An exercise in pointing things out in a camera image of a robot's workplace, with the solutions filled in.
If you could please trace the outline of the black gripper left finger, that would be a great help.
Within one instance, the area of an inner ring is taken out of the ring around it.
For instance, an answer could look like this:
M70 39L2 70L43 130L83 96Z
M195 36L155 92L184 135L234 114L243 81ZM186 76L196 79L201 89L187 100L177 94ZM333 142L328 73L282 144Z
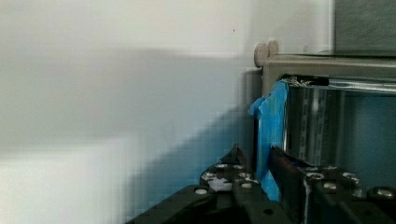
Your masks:
M255 179L238 145L189 185L126 224L292 224Z

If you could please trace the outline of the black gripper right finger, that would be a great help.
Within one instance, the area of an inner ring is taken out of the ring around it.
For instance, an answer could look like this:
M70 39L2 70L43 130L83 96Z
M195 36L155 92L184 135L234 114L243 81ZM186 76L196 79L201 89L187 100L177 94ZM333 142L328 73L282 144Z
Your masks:
M279 147L269 152L269 171L281 202L297 224L395 224L395 189L366 189L337 166L314 166Z

